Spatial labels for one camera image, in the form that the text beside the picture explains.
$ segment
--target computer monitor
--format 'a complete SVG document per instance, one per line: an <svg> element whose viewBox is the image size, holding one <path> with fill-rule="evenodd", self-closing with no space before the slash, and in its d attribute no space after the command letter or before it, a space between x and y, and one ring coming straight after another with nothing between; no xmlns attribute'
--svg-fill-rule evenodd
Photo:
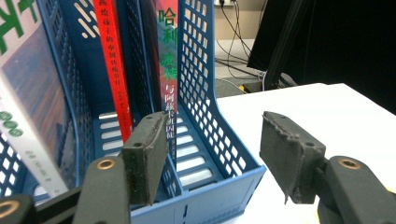
<svg viewBox="0 0 396 224"><path fill-rule="evenodd" d="M281 48L293 4L303 1L290 47ZM392 0L267 0L247 66L266 71L272 64L276 73L265 82L273 87L280 73L299 85L346 83L396 114L395 8Z"/></svg>

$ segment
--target blue plastic divider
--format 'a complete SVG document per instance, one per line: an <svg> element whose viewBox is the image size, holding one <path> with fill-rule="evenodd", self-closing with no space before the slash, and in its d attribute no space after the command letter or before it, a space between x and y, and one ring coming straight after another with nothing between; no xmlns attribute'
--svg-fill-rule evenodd
<svg viewBox="0 0 396 224"><path fill-rule="evenodd" d="M152 85L148 79L140 1L145 0L125 1L129 7L127 37L134 55L132 68L137 69L131 75L143 80L133 82L133 87L139 88L135 90L140 91L137 94L148 96L145 101L149 102L135 105L143 104L142 111L149 112L154 105L150 105L153 103L149 99ZM76 163L80 164L78 169L83 177L81 168L93 159L117 154L122 145L100 41L95 33L93 36L86 27L81 28L81 10L90 14L92 5L86 0L42 0L39 5L55 61L64 78L64 90L70 94L66 98L72 108L71 126L80 148ZM94 20L84 20L89 28L94 27ZM214 41L213 0L179 1L177 165L168 156L156 203L133 206L133 223L219 223L245 211L262 179L265 167L254 160L218 110ZM5 145L4 140L0 139L0 143ZM15 181L21 183L13 186L0 183L2 195L7 188L21 191L26 178L18 156L15 153L8 156L8 152L8 147L4 147L0 158L6 157L21 169L14 174L11 163L6 171L4 167L1 171L8 182L14 175Z"/></svg>

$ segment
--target white table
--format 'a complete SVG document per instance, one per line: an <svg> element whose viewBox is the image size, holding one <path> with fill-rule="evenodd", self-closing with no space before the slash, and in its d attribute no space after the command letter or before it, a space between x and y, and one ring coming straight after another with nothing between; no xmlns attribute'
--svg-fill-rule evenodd
<svg viewBox="0 0 396 224"><path fill-rule="evenodd" d="M396 190L396 116L347 85L313 84L218 99L219 109L242 142L259 157L262 113L294 120L326 146L326 158L352 157L367 164ZM284 194L267 171L245 214L225 223L318 223L315 204L284 204Z"/></svg>

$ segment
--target black cable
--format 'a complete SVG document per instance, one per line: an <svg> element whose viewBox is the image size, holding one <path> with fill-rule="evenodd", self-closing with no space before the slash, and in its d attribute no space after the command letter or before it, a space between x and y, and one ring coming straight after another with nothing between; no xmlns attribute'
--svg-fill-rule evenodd
<svg viewBox="0 0 396 224"><path fill-rule="evenodd" d="M233 29L234 33L241 39L241 42L243 45L245 45L245 47L247 47L247 49L249 49L249 51L251 52L251 49L248 47L248 45L245 43L245 41L242 40L241 36L236 32L236 30L233 28L233 25L230 22L230 19L228 19L228 16L225 14L224 9L221 9L225 19L227 20L227 22L230 24L231 28ZM260 60L256 58L256 56L254 56L254 54L250 54L250 57L254 57L256 59L256 61L261 65L258 67L264 67L261 63Z"/></svg>
<svg viewBox="0 0 396 224"><path fill-rule="evenodd" d="M259 30L260 30L260 26L262 25L262 14L264 12L264 8L265 8L266 4L267 4L267 1L264 0L264 2L262 3L262 11L260 12L260 17L259 17Z"/></svg>
<svg viewBox="0 0 396 224"><path fill-rule="evenodd" d="M221 46L221 44L219 43L219 41L216 40L216 42L218 43L219 47L228 55L229 53L227 52L227 50L225 50L225 49ZM243 59L243 58L236 57L236 56L234 56L234 55L232 55L232 54L230 54L230 56L233 57L233 58L235 58L235 59L239 59L239 60L241 60L241 61L243 61L243 62L245 62L245 63L248 62L248 60Z"/></svg>
<svg viewBox="0 0 396 224"><path fill-rule="evenodd" d="M257 75L255 75L255 74L249 73L249 72L247 72L247 71L245 71L245 70L242 70L242 69L240 69L240 68L234 67L234 66L232 66L232 65L229 65L228 63L224 63L224 62L219 61L219 60L217 60L217 59L215 59L215 63L220 63L220 64L223 64L223 65L227 65L229 69L232 68L232 69L237 70L237 71L239 71L239 72L242 72L242 73L248 74L248 75L250 75L250 76L253 76L254 78L252 78L252 77L236 77L233 73L230 73L230 75L231 75L232 77L235 77L235 78L238 78L238 79L256 79L256 78L257 78Z"/></svg>
<svg viewBox="0 0 396 224"><path fill-rule="evenodd" d="M221 58L215 58L215 59L220 60L220 61L225 61L225 62L230 61L230 63L247 64L246 62L240 62L240 61L236 61L236 60L227 60L227 59L221 59Z"/></svg>
<svg viewBox="0 0 396 224"><path fill-rule="evenodd" d="M238 1L234 0L233 4L235 5L235 15L236 15L236 26L235 27L236 27L236 30L238 30L238 32L239 32L239 39L241 40L241 43L242 43L242 49L244 50L245 54L248 57L249 54L247 53L247 51L245 49L244 40L242 39L242 35L241 35L241 26L239 25L239 4L238 4Z"/></svg>

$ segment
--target wall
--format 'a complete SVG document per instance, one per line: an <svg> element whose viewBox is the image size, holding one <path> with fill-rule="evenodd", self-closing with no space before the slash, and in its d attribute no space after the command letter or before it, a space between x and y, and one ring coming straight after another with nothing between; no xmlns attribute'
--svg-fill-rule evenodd
<svg viewBox="0 0 396 224"><path fill-rule="evenodd" d="M244 39L254 39L256 37L262 5L266 0L239 0L239 24L241 36ZM224 7L224 12L230 19L233 27L236 25L235 7ZM215 38L232 39L233 29L224 17L220 7L215 7Z"/></svg>

